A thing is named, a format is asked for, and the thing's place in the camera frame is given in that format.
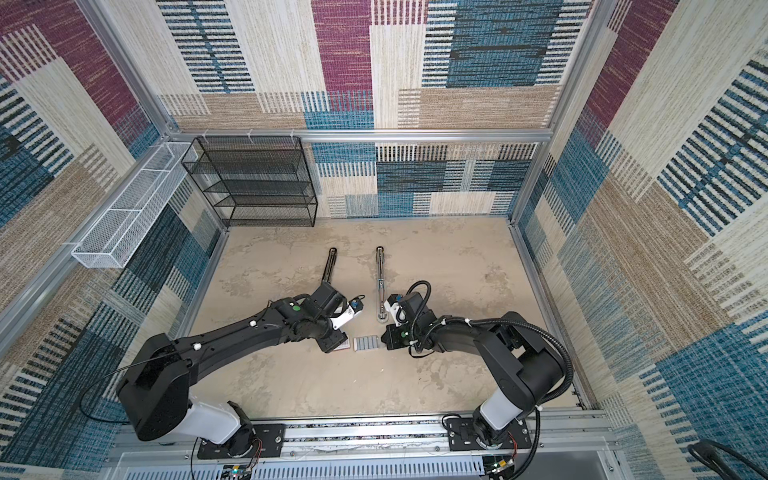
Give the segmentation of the red staples box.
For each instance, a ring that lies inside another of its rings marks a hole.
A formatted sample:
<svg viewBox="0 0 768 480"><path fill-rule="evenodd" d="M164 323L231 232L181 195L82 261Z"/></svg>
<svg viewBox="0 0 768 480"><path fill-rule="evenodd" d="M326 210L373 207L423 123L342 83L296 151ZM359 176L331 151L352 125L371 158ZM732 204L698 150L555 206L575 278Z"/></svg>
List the red staples box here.
<svg viewBox="0 0 768 480"><path fill-rule="evenodd" d="M350 348L351 348L350 340L346 339L338 347L335 348L335 351L342 351L342 350L347 350L347 349L350 349Z"/></svg>

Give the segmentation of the white staples tray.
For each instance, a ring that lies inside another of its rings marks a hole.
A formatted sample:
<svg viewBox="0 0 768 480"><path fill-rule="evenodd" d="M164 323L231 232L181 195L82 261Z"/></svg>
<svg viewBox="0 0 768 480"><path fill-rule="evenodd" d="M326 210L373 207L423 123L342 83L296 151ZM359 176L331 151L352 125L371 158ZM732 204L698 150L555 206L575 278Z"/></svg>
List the white staples tray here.
<svg viewBox="0 0 768 480"><path fill-rule="evenodd" d="M353 339L353 349L356 352L377 350L381 347L381 340L377 335L355 337Z"/></svg>

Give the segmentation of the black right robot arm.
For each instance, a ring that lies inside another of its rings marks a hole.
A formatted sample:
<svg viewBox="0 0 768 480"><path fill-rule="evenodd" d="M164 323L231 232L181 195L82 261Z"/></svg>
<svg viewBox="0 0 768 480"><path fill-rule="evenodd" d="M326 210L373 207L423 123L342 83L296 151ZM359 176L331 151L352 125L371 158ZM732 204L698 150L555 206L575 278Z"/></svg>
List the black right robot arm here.
<svg viewBox="0 0 768 480"><path fill-rule="evenodd" d="M484 448L501 445L511 424L572 385L574 367L566 347L516 312L480 320L438 317L418 292L390 295L383 311L393 321L382 335L389 350L407 348L418 358L449 352L482 358L497 385L473 413L472 428Z"/></svg>

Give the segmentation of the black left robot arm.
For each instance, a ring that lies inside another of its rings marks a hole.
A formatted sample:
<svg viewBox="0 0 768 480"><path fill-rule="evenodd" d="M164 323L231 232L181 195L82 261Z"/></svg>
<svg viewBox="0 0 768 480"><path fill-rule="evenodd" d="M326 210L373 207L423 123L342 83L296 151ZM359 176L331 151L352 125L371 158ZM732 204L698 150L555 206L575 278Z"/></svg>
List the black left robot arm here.
<svg viewBox="0 0 768 480"><path fill-rule="evenodd" d="M346 341L342 328L362 309L361 298L347 299L323 282L311 295L272 301L250 317L206 333L177 339L154 335L127 368L116 394L141 441L179 433L225 444L247 429L245 415L232 403L194 399L192 386L245 356L286 343L313 340L329 353Z"/></svg>

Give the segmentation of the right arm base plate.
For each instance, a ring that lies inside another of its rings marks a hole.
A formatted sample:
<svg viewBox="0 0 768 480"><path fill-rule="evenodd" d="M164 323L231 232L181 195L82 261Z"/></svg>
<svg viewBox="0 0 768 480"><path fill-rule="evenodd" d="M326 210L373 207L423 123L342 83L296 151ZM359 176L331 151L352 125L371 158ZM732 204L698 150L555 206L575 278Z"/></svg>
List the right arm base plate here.
<svg viewBox="0 0 768 480"><path fill-rule="evenodd" d="M447 414L440 423L448 434L451 451L520 450L532 446L531 429L522 421L513 420L503 430L496 430L481 417Z"/></svg>

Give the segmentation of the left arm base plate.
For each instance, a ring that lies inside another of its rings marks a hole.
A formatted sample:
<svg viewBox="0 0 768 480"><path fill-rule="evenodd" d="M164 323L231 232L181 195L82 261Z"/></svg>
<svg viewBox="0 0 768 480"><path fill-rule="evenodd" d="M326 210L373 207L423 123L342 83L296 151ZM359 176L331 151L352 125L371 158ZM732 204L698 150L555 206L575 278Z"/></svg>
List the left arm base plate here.
<svg viewBox="0 0 768 480"><path fill-rule="evenodd" d="M224 444L203 440L197 448L198 460L264 459L281 455L286 425L255 424L241 427Z"/></svg>

